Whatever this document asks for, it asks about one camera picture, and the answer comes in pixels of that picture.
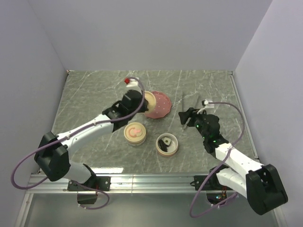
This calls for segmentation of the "green sushi roll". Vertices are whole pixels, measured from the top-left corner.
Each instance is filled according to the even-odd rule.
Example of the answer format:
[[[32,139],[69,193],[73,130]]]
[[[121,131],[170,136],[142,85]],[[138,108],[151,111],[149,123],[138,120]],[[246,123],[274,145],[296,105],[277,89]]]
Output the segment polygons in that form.
[[[164,144],[165,144],[166,146],[169,146],[169,145],[171,144],[171,139],[168,138],[168,137],[165,137],[165,138],[163,138],[162,140],[164,141]]]

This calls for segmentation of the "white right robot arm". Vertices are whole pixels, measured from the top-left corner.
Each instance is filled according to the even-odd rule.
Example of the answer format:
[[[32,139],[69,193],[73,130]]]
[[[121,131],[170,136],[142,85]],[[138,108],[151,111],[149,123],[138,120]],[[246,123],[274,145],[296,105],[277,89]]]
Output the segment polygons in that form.
[[[200,193],[205,185],[212,190],[224,187],[245,197],[250,207],[263,215],[288,202],[286,190],[277,169],[252,160],[220,133],[219,117],[208,114],[205,110],[189,108],[178,113],[180,123],[195,127],[203,138],[207,153],[220,160],[204,181],[199,182],[196,191]]]

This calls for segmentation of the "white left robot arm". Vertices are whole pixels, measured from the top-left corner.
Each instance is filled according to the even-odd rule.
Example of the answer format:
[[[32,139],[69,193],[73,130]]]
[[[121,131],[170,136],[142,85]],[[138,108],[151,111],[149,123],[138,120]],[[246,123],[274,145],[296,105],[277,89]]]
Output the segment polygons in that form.
[[[71,155],[91,140],[126,126],[136,113],[146,112],[147,105],[144,92],[128,90],[93,120],[65,133],[45,134],[34,160],[51,182],[65,178],[91,190],[99,183],[96,174],[87,164],[71,161]]]

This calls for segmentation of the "steel round container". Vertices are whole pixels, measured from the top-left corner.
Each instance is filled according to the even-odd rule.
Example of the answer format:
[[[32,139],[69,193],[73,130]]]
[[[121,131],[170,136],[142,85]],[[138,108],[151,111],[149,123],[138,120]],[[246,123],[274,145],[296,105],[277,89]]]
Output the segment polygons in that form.
[[[145,142],[146,136],[126,137],[125,139],[130,146],[137,147],[137,146],[142,145]]]

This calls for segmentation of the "cream round lunch container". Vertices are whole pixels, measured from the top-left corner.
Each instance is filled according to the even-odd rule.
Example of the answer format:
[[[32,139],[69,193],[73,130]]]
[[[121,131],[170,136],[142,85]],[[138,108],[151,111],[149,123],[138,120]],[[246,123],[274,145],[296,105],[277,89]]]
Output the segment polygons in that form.
[[[163,139],[165,137],[168,137],[171,139],[171,144],[169,145],[168,147],[168,152],[164,152],[162,151],[159,146],[158,146],[158,141],[160,139]],[[170,157],[170,156],[173,156],[176,154],[177,150],[178,150],[178,140],[177,138],[173,135],[173,134],[170,134],[170,133],[164,133],[164,134],[161,134],[157,139],[156,139],[156,150],[157,152],[164,156],[164,157]]]

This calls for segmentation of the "black seaweed piece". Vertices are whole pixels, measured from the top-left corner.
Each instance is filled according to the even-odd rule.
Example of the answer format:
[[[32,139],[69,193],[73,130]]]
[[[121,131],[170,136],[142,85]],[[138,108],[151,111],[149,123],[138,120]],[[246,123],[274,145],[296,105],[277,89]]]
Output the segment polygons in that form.
[[[169,147],[169,145],[166,145],[166,143],[164,142],[163,139],[160,139],[160,140],[158,141],[158,146],[159,146],[159,148],[160,148],[162,151],[168,152],[168,147]]]

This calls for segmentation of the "cream lid pink handle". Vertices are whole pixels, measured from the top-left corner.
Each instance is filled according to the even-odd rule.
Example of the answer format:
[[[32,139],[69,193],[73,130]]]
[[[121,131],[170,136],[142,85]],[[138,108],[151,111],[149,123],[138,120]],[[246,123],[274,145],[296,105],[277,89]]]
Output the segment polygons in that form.
[[[146,136],[146,128],[138,122],[129,123],[124,129],[124,137]]]

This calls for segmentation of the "steel food tongs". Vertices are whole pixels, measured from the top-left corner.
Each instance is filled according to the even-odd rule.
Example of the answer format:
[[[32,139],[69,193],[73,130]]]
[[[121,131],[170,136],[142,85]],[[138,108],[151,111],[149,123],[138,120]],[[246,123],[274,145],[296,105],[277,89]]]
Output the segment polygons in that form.
[[[197,108],[198,103],[199,103],[199,99],[200,99],[200,95],[198,95],[198,97],[197,97],[197,100],[196,100],[194,108]],[[181,109],[182,109],[182,112],[185,111],[184,101],[185,101],[185,93],[182,92],[182,96],[181,96]],[[187,125],[185,124],[182,129],[183,129],[183,131],[185,131],[187,129]]]

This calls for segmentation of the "pink dotted plate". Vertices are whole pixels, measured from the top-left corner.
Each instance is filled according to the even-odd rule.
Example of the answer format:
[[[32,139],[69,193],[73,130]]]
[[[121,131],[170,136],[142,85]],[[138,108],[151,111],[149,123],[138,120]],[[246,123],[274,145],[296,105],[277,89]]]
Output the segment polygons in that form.
[[[156,97],[156,107],[153,112],[144,115],[148,118],[159,119],[165,117],[171,110],[170,98],[162,92],[152,91]]]

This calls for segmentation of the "aluminium front rail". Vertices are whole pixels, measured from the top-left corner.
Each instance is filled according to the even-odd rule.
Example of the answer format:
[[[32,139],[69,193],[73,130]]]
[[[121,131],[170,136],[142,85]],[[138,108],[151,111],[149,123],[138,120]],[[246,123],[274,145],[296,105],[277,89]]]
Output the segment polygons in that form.
[[[207,173],[164,173],[164,174],[98,174],[105,179],[105,192],[108,194],[176,194],[195,193],[193,184],[194,176],[207,177]],[[60,179],[56,182],[45,180],[38,186],[26,190],[27,194],[94,194],[94,190],[85,190],[68,179]]]

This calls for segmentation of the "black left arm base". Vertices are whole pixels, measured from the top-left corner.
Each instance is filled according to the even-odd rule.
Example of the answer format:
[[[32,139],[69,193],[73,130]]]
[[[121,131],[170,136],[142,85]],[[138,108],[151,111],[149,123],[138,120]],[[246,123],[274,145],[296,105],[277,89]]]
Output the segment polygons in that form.
[[[86,164],[81,167],[71,166],[71,176],[68,176],[69,184],[67,191],[109,191],[111,185],[110,176],[97,176]]]

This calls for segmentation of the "cream lid with label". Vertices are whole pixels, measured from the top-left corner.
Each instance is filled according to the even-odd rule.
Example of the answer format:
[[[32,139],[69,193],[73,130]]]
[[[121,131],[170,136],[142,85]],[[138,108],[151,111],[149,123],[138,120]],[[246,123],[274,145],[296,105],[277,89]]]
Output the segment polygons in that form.
[[[145,111],[145,114],[150,114],[151,112],[154,111],[156,107],[156,97],[152,92],[145,91],[144,92],[144,98],[147,101],[147,111]]]

